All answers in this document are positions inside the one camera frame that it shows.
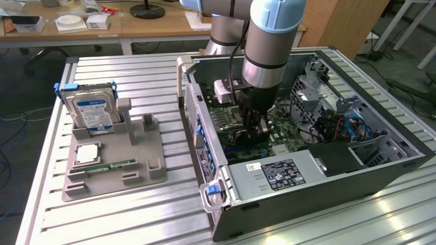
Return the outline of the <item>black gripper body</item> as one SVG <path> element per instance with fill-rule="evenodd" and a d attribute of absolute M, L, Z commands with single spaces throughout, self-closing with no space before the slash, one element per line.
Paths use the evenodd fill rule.
<path fill-rule="evenodd" d="M 242 89 L 239 104 L 243 115 L 254 112 L 266 115 L 275 103 L 278 91 L 279 86 L 271 88 L 250 87 Z"/>

